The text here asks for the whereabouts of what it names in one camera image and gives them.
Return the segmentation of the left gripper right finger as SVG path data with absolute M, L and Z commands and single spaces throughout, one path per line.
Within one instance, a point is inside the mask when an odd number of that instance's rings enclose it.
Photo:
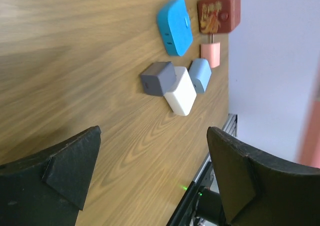
M 219 152 L 211 161 L 229 225 L 319 225 L 318 168 L 279 158 L 237 138 Z

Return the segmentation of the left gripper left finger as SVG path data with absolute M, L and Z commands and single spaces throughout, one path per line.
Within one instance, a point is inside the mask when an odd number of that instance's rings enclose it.
M 92 126 L 0 166 L 2 226 L 73 226 L 84 209 L 101 145 Z

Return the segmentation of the pink triangular socket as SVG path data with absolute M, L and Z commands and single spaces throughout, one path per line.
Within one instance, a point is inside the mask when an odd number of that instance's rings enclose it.
M 314 83 L 306 124 L 301 139 L 298 162 L 320 167 L 320 70 Z

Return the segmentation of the white charger plug front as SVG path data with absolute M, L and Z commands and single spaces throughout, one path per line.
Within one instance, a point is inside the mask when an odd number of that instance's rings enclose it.
M 178 116 L 188 116 L 197 97 L 194 85 L 186 67 L 174 66 L 176 81 L 164 98 Z

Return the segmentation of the light blue plug cube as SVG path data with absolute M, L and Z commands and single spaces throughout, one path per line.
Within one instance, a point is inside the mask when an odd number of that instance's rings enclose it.
M 188 73 L 196 93 L 204 94 L 212 75 L 209 62 L 205 58 L 194 59 Z

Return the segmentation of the pink plug adapter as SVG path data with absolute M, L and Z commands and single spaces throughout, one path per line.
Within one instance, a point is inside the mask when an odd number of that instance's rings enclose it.
M 220 65 L 221 43 L 202 43 L 200 45 L 200 57 L 206 59 L 213 69 Z

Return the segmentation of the dark red plug adapter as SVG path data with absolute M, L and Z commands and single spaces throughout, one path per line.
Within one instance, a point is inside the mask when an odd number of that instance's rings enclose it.
M 229 34 L 241 22 L 241 0 L 198 0 L 196 5 L 203 35 Z

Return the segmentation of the blue plug adapter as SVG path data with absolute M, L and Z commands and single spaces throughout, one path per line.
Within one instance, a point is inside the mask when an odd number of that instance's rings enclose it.
M 182 57 L 193 42 L 185 0 L 169 0 L 158 11 L 156 22 L 167 54 Z

